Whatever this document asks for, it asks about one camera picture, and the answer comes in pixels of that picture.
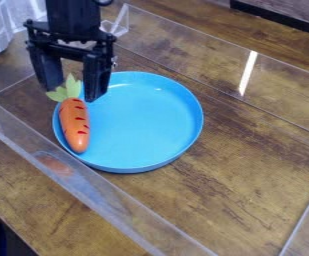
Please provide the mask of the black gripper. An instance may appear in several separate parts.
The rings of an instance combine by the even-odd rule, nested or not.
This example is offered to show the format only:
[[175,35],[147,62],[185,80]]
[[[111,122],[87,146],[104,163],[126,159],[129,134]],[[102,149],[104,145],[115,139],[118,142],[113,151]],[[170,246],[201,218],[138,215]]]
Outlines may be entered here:
[[114,0],[44,0],[47,20],[23,23],[38,81],[47,91],[63,83],[60,59],[83,60],[84,101],[107,92],[115,37],[100,30],[100,8]]

